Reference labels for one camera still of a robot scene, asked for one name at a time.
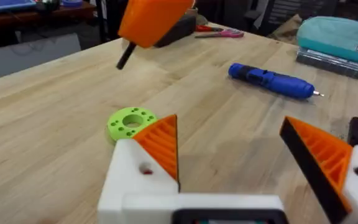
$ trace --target gray mat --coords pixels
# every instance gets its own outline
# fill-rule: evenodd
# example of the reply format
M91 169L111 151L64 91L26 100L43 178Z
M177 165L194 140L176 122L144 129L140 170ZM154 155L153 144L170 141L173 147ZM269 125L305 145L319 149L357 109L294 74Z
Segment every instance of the gray mat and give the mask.
M0 77L80 50L76 34L0 47Z

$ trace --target pink scissors handle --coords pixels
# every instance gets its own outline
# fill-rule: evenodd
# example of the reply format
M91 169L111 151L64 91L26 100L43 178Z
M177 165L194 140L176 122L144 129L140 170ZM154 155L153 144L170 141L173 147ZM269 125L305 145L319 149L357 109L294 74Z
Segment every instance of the pink scissors handle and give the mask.
M198 35L196 38L209 38L209 37L231 37L231 38L240 38L243 37L244 33L239 30L234 29L226 29L222 32L218 32L217 34L206 34L206 35Z

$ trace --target black rod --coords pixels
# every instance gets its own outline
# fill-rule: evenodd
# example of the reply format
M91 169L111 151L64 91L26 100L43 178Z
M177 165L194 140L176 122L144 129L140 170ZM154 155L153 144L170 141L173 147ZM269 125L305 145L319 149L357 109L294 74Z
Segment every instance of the black rod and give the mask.
M125 64L127 63L129 56L131 56L132 52L134 51L136 47L136 44L133 42L130 42L127 49L125 49L125 52L123 53L123 55L121 56L121 58L119 59L118 63L117 63L117 68L118 69L122 69L124 68Z

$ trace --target blue mat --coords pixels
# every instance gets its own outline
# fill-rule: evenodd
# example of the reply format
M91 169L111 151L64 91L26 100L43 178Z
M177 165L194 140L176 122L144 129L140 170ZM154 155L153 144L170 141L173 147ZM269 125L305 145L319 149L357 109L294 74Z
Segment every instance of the blue mat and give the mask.
M35 6L34 0L0 0L0 12L27 9Z

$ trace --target desk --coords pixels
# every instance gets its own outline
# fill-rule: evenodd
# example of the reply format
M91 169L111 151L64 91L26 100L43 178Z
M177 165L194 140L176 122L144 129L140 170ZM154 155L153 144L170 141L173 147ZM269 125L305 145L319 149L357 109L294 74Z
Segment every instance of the desk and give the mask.
M345 139L358 80L300 65L296 46L245 34L138 47L115 68L121 39L0 78L0 223L96 223L124 107L178 115L183 192L278 194L291 223L328 223L278 135L285 115ZM233 62L293 75L325 97L291 100L231 80Z
M93 11L96 10L96 6L91 5L88 2L83 2L81 7L63 7L60 6L59 10L53 11L48 18L59 18L59 17L84 17L92 18ZM16 17L8 13L0 13L0 28L23 25L23 23L35 22L42 20L45 16L41 16L35 11L24 11L24 12L13 12Z

